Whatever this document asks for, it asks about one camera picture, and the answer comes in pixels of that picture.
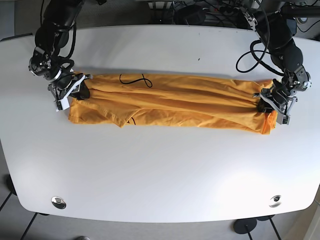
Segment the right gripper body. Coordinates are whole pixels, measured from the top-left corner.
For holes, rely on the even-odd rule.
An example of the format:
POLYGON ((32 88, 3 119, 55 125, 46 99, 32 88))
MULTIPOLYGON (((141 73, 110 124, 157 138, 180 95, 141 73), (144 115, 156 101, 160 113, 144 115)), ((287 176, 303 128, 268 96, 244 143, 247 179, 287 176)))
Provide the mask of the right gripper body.
POLYGON ((85 80, 92 78, 91 74, 75 73, 73 66, 73 60, 57 55, 50 56, 40 47, 36 47, 28 69, 33 75, 44 77, 49 82, 47 89, 57 101, 72 98, 72 91, 81 82, 85 83, 85 80))

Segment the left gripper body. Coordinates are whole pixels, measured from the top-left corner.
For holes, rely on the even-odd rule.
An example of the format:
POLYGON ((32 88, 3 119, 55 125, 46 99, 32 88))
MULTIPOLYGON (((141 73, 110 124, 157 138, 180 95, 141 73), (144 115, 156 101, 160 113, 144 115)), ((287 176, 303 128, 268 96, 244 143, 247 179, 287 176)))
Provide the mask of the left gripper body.
POLYGON ((273 112, 290 115, 293 105, 298 101, 297 92, 304 92, 310 86, 310 74, 300 66, 295 72, 286 71, 281 81, 273 79, 270 88, 263 88, 253 96, 269 103, 273 112))

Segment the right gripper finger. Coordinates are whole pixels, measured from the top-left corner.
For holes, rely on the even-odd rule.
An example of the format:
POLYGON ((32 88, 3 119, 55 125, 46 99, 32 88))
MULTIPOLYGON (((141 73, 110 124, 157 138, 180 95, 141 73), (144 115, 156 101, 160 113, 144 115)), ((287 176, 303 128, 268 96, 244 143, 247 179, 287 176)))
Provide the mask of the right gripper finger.
POLYGON ((84 82, 81 82, 73 91, 72 97, 77 100, 85 100, 90 98, 90 91, 84 82))

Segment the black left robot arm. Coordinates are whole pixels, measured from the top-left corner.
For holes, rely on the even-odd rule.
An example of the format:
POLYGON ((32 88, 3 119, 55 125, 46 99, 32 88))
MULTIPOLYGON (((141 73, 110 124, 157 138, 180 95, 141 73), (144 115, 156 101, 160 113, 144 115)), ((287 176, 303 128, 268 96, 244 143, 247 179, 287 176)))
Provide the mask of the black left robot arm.
POLYGON ((297 92, 311 86, 303 66, 303 53, 296 46, 287 21, 281 14, 282 0, 243 0, 240 9, 251 29, 259 36, 250 44, 249 54, 268 71, 281 77, 270 88, 254 93, 260 113, 277 112, 277 123, 288 124, 297 92))

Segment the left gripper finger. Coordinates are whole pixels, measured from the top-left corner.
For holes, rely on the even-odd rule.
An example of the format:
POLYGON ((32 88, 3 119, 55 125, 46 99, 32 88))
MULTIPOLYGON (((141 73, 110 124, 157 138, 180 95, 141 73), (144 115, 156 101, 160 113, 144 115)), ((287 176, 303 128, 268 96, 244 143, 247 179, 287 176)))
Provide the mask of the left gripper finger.
POLYGON ((257 104, 257 111, 259 113, 270 114, 274 111, 274 109, 268 102, 265 102, 263 99, 260 99, 257 104))

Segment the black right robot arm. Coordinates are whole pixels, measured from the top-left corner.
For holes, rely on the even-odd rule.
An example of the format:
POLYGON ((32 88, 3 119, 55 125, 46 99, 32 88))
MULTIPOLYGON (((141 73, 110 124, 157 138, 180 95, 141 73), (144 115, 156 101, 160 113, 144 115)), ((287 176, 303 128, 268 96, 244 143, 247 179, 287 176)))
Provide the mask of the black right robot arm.
POLYGON ((70 107, 68 98, 85 100, 90 91, 85 81, 91 74, 75 73, 71 59, 76 45, 76 18, 83 0, 52 0, 40 14, 40 28, 36 31, 35 48, 29 61, 29 71, 48 82, 48 90, 55 98, 57 111, 70 107))

